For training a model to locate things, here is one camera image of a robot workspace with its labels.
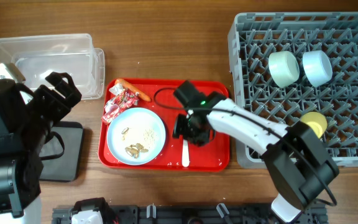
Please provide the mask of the white plastic spoon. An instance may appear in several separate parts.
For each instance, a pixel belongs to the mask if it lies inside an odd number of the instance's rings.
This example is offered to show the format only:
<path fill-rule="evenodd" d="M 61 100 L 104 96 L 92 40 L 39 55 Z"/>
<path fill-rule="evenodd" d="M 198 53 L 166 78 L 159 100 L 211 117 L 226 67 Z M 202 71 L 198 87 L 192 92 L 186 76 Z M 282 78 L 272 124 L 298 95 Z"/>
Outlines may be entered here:
<path fill-rule="evenodd" d="M 183 140 L 181 164 L 183 167 L 188 167 L 190 165 L 190 153 L 189 153 L 188 141 L 186 139 Z"/>

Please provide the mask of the light blue plate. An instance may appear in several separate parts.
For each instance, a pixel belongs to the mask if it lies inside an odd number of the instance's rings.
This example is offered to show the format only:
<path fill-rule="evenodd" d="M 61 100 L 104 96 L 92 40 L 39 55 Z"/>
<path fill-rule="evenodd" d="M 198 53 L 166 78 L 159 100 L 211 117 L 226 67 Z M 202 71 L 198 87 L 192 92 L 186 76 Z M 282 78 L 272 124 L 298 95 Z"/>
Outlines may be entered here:
<path fill-rule="evenodd" d="M 130 108 L 110 123 L 106 141 L 119 162 L 140 166 L 161 153 L 166 135 L 165 125 L 156 113 L 146 108 Z"/>

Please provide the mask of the peanut shell scraps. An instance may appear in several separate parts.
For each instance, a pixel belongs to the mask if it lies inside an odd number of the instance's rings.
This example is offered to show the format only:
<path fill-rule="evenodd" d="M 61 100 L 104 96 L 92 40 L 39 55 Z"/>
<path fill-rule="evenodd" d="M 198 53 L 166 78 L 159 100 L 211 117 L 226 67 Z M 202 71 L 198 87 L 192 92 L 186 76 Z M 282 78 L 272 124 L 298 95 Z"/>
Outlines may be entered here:
<path fill-rule="evenodd" d="M 141 153 L 149 151 L 147 142 L 145 141 L 145 131 L 142 129 L 123 129 L 121 132 L 121 140 L 125 152 L 134 159 L 138 159 Z"/>

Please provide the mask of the orange carrot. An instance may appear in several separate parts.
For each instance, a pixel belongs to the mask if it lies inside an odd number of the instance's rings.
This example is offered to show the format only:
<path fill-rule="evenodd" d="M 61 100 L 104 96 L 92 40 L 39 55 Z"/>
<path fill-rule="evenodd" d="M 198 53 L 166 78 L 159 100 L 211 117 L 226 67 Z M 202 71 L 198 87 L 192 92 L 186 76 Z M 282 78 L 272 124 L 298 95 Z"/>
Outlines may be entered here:
<path fill-rule="evenodd" d="M 122 78 L 118 78 L 115 82 L 115 84 L 121 84 L 124 88 L 132 91 L 135 93 L 141 100 L 151 102 L 151 98 L 149 95 L 145 94 L 143 91 L 139 90 L 137 87 L 135 87 L 133 84 L 125 81 Z"/>

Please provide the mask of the red snack wrapper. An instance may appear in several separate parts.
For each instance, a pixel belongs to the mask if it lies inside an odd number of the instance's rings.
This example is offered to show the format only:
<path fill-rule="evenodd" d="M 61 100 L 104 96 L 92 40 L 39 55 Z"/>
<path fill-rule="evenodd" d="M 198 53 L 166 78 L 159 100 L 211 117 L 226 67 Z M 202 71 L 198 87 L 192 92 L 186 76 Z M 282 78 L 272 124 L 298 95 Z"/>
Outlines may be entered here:
<path fill-rule="evenodd" d="M 111 87 L 109 92 L 113 94 L 113 98 L 108 100 L 104 106 L 104 114 L 101 118 L 104 124 L 111 123 L 125 110 L 137 105 L 139 100 L 138 93 L 134 93 L 120 83 Z"/>

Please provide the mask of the mint green bowl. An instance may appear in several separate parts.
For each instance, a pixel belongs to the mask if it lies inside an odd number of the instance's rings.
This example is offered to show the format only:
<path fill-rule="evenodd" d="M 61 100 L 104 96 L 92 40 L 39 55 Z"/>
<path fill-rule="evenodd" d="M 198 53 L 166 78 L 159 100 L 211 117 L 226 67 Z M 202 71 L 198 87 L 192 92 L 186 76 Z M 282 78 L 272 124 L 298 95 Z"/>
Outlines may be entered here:
<path fill-rule="evenodd" d="M 289 51 L 274 52 L 268 57 L 268 69 L 275 84 L 285 88 L 300 77 L 300 69 L 295 56 Z"/>

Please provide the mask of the yellow cup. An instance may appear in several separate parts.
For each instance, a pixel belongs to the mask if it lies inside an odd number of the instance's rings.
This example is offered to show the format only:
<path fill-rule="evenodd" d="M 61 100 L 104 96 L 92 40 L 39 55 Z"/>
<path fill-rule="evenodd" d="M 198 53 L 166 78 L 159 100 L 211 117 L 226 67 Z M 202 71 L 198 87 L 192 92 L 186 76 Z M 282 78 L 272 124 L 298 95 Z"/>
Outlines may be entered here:
<path fill-rule="evenodd" d="M 319 138 L 328 128 L 326 117 L 319 112 L 306 113 L 300 118 L 300 121 L 307 124 Z"/>

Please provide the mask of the light blue bowl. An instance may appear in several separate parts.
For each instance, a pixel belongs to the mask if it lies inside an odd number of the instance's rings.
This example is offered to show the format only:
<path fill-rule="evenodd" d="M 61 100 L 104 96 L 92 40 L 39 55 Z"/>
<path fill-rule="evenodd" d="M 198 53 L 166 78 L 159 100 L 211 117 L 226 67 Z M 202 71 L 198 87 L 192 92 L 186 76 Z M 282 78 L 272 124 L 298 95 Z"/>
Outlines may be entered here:
<path fill-rule="evenodd" d="M 324 85 L 332 79 L 331 62 L 322 50 L 305 52 L 302 57 L 302 64 L 305 75 L 313 87 Z"/>

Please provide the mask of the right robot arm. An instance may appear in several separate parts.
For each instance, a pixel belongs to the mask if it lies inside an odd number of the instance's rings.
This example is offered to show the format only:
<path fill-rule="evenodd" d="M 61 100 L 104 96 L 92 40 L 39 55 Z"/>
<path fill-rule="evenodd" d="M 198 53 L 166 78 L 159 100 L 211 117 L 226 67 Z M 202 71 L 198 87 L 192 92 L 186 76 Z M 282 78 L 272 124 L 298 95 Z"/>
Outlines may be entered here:
<path fill-rule="evenodd" d="M 174 138 L 204 146 L 216 133 L 223 133 L 262 156 L 278 191 L 271 204 L 278 221 L 293 223 L 319 201 L 322 191 L 330 197 L 325 204 L 337 204 L 328 185 L 339 175 L 339 168 L 307 124 L 299 121 L 288 126 L 269 121 L 218 92 L 204 95 L 189 81 L 175 88 L 173 95 L 186 111 L 177 116 Z"/>

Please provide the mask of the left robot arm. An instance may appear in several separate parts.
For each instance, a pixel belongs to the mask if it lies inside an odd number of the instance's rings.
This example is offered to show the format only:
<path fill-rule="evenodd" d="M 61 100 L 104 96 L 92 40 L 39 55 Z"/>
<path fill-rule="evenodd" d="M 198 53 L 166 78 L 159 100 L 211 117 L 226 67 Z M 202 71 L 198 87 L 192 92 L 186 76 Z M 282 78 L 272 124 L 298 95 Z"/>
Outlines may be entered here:
<path fill-rule="evenodd" d="M 65 145 L 52 128 L 81 101 L 69 74 L 52 72 L 46 81 L 52 89 L 32 91 L 0 79 L 0 223 L 40 223 L 43 162 L 63 155 L 40 151 L 53 138 Z"/>

